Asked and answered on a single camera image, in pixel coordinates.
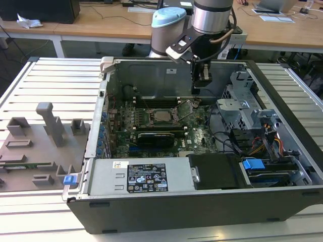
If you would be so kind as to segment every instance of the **motherboard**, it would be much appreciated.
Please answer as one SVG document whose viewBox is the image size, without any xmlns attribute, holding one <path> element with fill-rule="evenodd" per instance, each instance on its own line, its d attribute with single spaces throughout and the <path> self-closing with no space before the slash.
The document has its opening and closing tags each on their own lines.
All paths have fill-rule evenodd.
<svg viewBox="0 0 323 242">
<path fill-rule="evenodd" d="M 209 105 L 200 99 L 109 102 L 105 123 L 112 158 L 185 157 L 216 153 Z"/>
</svg>

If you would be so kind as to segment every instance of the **power supply label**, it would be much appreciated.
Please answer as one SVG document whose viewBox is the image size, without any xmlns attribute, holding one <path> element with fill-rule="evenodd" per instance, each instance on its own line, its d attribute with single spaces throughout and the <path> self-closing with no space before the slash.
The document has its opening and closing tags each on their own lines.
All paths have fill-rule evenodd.
<svg viewBox="0 0 323 242">
<path fill-rule="evenodd" d="M 128 165 L 127 191 L 129 193 L 167 192 L 165 164 Z"/>
</svg>

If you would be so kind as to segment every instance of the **slotted metal table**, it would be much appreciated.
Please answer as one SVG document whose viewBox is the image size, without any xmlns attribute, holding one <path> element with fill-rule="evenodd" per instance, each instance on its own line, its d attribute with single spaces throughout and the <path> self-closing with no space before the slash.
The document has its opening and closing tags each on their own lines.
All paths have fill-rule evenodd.
<svg viewBox="0 0 323 242">
<path fill-rule="evenodd" d="M 38 102 L 52 102 L 63 123 L 91 123 L 100 84 L 99 59 L 40 58 L 28 62 L 0 99 L 0 145 L 13 116 L 42 124 Z M 290 69 L 258 64 L 296 117 L 323 149 L 323 103 Z M 271 107 L 263 93 L 262 101 Z M 0 194 L 1 241 L 323 241 L 323 205 L 313 205 L 284 222 L 238 224 L 121 234 L 88 234 L 61 197 L 62 191 L 37 195 Z"/>
</svg>

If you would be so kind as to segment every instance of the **laptop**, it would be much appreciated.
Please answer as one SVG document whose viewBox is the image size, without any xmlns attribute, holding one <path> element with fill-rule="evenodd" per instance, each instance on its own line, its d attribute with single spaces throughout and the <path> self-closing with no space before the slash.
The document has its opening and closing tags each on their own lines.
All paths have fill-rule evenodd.
<svg viewBox="0 0 323 242">
<path fill-rule="evenodd" d="M 287 13 L 297 2 L 298 0 L 261 0 L 256 9 Z"/>
</svg>

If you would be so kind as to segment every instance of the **white paper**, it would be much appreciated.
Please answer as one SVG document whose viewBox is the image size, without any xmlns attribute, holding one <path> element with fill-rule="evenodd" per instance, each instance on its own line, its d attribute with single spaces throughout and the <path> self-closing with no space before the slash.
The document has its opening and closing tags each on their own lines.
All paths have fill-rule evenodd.
<svg viewBox="0 0 323 242">
<path fill-rule="evenodd" d="M 25 18 L 19 16 L 19 14 L 17 14 L 17 16 L 18 16 L 17 23 L 19 26 L 21 26 L 23 28 L 30 29 L 30 28 L 43 26 L 41 24 L 40 20 L 38 20 L 38 19 L 29 20 L 29 19 L 25 19 Z"/>
<path fill-rule="evenodd" d="M 181 2 L 182 6 L 186 6 L 186 7 L 191 7 L 192 3 L 188 3 L 188 2 Z"/>
<path fill-rule="evenodd" d="M 274 21 L 274 22 L 279 22 L 280 20 L 276 17 L 271 17 L 271 16 L 260 16 L 262 20 L 264 21 Z"/>
<path fill-rule="evenodd" d="M 271 17 L 271 16 L 260 16 L 264 21 L 270 22 L 279 22 L 279 23 L 295 23 L 290 18 L 282 18 L 282 17 Z"/>
<path fill-rule="evenodd" d="M 129 13 L 146 13 L 146 14 L 153 14 L 156 10 L 155 9 L 146 9 L 142 7 L 128 7 Z"/>
</svg>

